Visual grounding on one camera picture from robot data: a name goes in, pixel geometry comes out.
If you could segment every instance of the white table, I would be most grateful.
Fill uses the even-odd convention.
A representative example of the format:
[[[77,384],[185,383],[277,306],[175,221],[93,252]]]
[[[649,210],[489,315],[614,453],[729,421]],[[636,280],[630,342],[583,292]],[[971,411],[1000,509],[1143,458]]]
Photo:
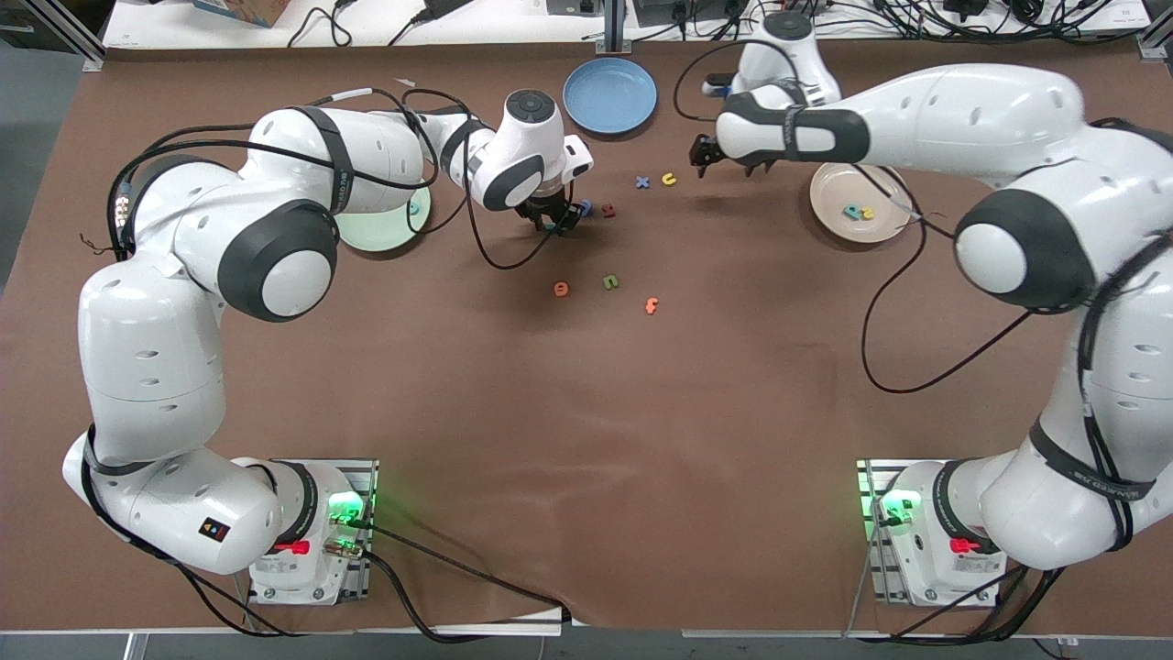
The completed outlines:
[[[942,0],[931,1],[938,12]],[[1043,16],[1051,15],[1057,0],[1049,0]],[[847,5],[869,7],[869,0],[843,0],[834,4],[815,19],[816,25],[833,23],[850,19],[876,19],[863,9]],[[1076,0],[1069,0],[1074,7]],[[777,4],[768,5],[777,8]],[[106,30],[103,42],[110,48],[129,49],[213,49],[213,48],[284,48],[312,7],[328,9],[333,0],[292,0],[285,13],[272,28],[263,28],[235,19],[195,8],[190,0],[163,0],[149,5],[145,0],[118,0]],[[354,36],[354,46],[385,46],[400,28],[423,8],[422,0],[357,0],[343,9],[338,21]],[[965,21],[967,26],[984,25],[1001,32],[1016,32],[1023,26],[1013,18],[1003,25],[1006,9],[1002,0],[991,0],[985,13]],[[1074,11],[1070,20],[1082,12]],[[747,16],[761,18],[755,2],[746,11]],[[950,14],[951,20],[956,15]],[[701,32],[712,30],[721,21],[701,21]],[[1141,0],[1112,0],[1096,16],[1084,23],[1085,33],[1112,33],[1131,30],[1148,25],[1148,14]],[[636,23],[633,9],[629,6],[624,36],[638,38],[659,32],[663,27],[640,28]],[[436,43],[517,43],[517,42],[578,42],[583,36],[601,33],[603,19],[582,16],[551,16],[545,13],[544,0],[473,0],[469,5],[447,16],[415,26],[399,41],[404,46]],[[743,36],[748,33],[741,30]],[[832,39],[883,39],[896,36],[895,30],[866,22],[833,25],[819,28],[820,36]],[[679,30],[669,30],[657,40],[680,39]],[[328,22],[319,14],[297,42],[298,47],[333,46]]]

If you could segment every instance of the plate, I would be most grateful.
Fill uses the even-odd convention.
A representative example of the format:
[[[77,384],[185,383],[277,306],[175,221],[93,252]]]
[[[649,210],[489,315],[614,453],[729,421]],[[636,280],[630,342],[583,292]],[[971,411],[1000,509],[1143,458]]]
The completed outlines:
[[[616,135],[647,121],[656,109],[656,82],[631,60],[599,57],[576,68],[562,88],[562,104],[575,123]]]
[[[420,188],[412,195],[412,200],[420,206],[419,212],[412,216],[412,226],[419,230],[432,212],[432,192]],[[334,220],[343,241],[366,252],[392,250],[415,237],[407,227],[404,206],[384,212],[340,213],[334,216]]]
[[[911,207],[911,202],[887,171],[873,165],[859,166],[875,178],[891,198],[876,190],[876,186],[850,164],[827,163],[820,166],[811,179],[811,206],[814,207],[819,222],[840,238],[854,243],[881,243],[900,233],[913,219],[913,216],[896,203]],[[848,206],[861,210],[870,207],[875,217],[855,219],[845,212]]]

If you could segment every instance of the gray floor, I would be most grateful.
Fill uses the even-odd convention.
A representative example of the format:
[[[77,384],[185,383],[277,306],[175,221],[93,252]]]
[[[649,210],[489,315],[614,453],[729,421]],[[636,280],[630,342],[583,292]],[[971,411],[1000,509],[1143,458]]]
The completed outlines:
[[[81,59],[28,53],[0,43],[0,293],[61,121],[81,75]],[[0,567],[5,571],[18,567]],[[177,593],[175,598],[195,598]],[[69,658],[116,660],[124,635],[0,635],[0,660]],[[328,635],[257,640],[239,635],[155,635],[148,660],[250,658],[332,660],[353,658],[533,660],[537,639],[494,639],[460,647],[436,646],[419,637]],[[1173,642],[1083,640],[1072,656],[1085,660],[1173,658]],[[1046,660],[1031,642],[1013,640],[956,649],[874,646],[854,640],[684,639],[673,632],[628,632],[567,627],[545,642],[548,660]]]

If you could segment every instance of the green plate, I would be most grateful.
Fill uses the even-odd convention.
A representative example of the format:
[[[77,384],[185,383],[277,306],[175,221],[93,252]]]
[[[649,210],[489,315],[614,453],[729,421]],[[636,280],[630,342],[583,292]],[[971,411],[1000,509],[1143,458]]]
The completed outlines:
[[[419,212],[412,216],[412,226],[419,230],[432,212],[432,192],[420,188],[412,200],[419,205]],[[334,219],[343,241],[366,252],[392,250],[415,237],[407,227],[404,206],[384,212],[347,212]]]

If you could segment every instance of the cardboard box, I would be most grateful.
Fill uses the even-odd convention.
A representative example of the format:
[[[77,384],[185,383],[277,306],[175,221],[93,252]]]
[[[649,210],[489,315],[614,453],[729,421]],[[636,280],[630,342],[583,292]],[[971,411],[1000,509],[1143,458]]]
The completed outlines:
[[[252,25],[273,27],[290,0],[191,0],[191,4],[201,9]]]

